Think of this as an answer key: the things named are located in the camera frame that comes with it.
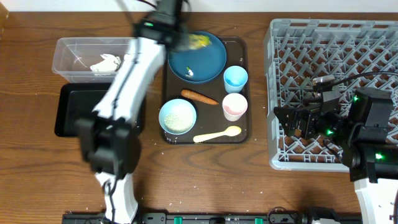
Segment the yellow green snack wrapper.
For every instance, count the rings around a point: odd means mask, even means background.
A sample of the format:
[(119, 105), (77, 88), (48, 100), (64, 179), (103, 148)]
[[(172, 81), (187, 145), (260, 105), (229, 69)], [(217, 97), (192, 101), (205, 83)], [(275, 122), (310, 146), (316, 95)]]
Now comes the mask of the yellow green snack wrapper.
[(198, 50), (212, 44), (209, 36), (201, 34), (188, 35), (188, 50)]

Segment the pink plastic cup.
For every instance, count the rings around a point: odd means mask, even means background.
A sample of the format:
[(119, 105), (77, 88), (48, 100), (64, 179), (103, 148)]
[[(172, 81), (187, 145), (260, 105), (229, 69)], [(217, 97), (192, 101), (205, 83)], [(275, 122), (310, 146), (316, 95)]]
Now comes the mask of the pink plastic cup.
[(224, 97), (222, 109), (228, 121), (237, 121), (248, 109), (248, 101), (239, 93), (230, 93)]

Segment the light blue plastic cup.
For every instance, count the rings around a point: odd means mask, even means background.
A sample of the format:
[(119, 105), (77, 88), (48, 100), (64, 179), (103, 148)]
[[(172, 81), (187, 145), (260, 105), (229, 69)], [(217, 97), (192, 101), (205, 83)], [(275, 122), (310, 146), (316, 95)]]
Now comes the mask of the light blue plastic cup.
[(240, 93), (248, 81), (248, 73), (243, 67), (233, 65), (224, 71), (223, 80), (227, 93)]

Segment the aluminium foil ball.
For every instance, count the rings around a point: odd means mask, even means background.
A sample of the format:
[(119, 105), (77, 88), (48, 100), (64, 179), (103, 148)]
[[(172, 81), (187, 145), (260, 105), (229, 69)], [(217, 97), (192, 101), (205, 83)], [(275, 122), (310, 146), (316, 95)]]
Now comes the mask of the aluminium foil ball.
[(115, 72), (121, 64), (118, 56), (101, 54), (100, 57), (103, 59), (101, 62), (90, 66), (92, 72)]

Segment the light blue bowl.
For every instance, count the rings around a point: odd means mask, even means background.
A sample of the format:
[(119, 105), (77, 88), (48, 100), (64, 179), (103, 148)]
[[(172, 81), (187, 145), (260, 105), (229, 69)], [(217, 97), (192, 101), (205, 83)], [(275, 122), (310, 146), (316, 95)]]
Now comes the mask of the light blue bowl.
[(159, 111), (159, 124), (169, 134), (182, 135), (191, 130), (197, 120), (195, 107), (187, 100), (173, 99)]

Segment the pile of white rice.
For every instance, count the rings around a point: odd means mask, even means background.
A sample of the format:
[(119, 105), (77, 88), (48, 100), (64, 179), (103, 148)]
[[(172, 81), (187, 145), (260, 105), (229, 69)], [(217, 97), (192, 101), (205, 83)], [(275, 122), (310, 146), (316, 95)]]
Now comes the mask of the pile of white rice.
[(164, 124), (168, 131), (175, 134), (180, 134), (188, 131), (192, 125), (192, 117), (187, 114), (168, 114), (164, 118)]

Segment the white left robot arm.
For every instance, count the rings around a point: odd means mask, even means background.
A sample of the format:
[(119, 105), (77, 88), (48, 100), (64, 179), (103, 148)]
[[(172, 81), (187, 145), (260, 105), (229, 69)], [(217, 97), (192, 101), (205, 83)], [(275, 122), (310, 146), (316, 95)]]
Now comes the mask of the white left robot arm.
[(187, 50), (183, 0), (159, 1), (140, 22), (104, 97), (75, 122), (82, 159), (104, 191), (108, 223), (133, 223), (138, 211), (132, 174), (141, 155), (137, 119), (146, 91), (169, 51)]

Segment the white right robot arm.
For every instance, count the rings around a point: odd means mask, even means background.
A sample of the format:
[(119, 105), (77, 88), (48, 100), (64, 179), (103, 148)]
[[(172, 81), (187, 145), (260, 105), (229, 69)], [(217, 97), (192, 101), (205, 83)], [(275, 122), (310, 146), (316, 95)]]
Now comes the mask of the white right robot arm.
[(300, 130), (304, 139), (322, 136), (342, 148), (340, 161), (349, 169), (363, 223), (397, 223), (397, 146), (386, 141), (390, 94), (357, 88), (347, 117), (324, 113), (322, 106), (275, 107), (274, 114), (286, 135)]

